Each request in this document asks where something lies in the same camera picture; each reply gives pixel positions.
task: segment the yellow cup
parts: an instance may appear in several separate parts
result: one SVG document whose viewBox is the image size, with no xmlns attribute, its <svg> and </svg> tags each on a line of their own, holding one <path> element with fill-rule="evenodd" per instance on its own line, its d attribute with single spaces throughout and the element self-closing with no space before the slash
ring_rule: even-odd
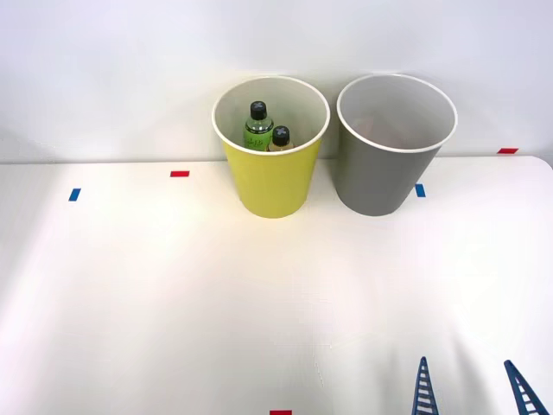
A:
<svg viewBox="0 0 553 415">
<path fill-rule="evenodd" d="M 294 149 L 269 153 L 244 147 L 250 104 L 259 100 L 275 125 L 289 128 Z M 219 98 L 213 128 L 223 141 L 240 200 L 250 212 L 282 218 L 303 205 L 329 121 L 325 97 L 310 84 L 286 76 L 247 80 Z"/>
</svg>

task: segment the green bottle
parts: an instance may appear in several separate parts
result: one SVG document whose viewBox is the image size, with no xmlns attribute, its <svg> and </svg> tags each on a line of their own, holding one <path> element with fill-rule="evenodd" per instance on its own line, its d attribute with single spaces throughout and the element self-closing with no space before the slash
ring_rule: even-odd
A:
<svg viewBox="0 0 553 415">
<path fill-rule="evenodd" d="M 273 120 L 267 116 L 267 105 L 254 101 L 250 105 L 250 117 L 244 126 L 244 147 L 250 150 L 266 151 L 272 139 Z"/>
</svg>

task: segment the bottle label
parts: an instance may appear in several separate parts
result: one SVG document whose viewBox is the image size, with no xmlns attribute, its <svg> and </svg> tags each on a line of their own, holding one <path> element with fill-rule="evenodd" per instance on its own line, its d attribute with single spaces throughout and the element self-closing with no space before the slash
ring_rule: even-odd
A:
<svg viewBox="0 0 553 415">
<path fill-rule="evenodd" d="M 244 129 L 244 147 L 248 150 L 267 151 L 272 135 L 272 129 L 261 134 Z"/>
</svg>

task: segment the tape marker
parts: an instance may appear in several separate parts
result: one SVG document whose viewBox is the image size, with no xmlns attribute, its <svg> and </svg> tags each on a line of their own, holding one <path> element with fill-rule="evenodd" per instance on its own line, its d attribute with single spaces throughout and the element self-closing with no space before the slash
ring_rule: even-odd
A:
<svg viewBox="0 0 553 415">
<path fill-rule="evenodd" d="M 171 177 L 188 177 L 188 176 L 190 176 L 190 172 L 188 170 L 171 172 Z"/>
<path fill-rule="evenodd" d="M 503 148 L 499 149 L 498 154 L 515 154 L 518 149 Z"/>
<path fill-rule="evenodd" d="M 71 192 L 71 195 L 69 196 L 69 201 L 77 201 L 79 199 L 80 195 L 80 188 L 74 188 Z"/>
<path fill-rule="evenodd" d="M 426 193 L 424 192 L 424 186 L 421 183 L 417 183 L 415 185 L 415 191 L 418 197 L 426 197 Z"/>
</svg>

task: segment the blue tape marker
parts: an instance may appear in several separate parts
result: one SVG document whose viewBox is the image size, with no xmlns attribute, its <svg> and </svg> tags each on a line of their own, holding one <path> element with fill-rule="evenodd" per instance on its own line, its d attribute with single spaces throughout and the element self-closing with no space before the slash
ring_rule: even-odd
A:
<svg viewBox="0 0 553 415">
<path fill-rule="evenodd" d="M 426 193 L 424 193 L 424 186 L 421 183 L 417 183 L 415 185 L 415 191 L 418 197 L 426 197 Z"/>
<path fill-rule="evenodd" d="M 69 196 L 69 201 L 77 201 L 79 199 L 80 195 L 80 188 L 74 188 L 73 192 L 71 192 L 71 195 Z"/>
</svg>

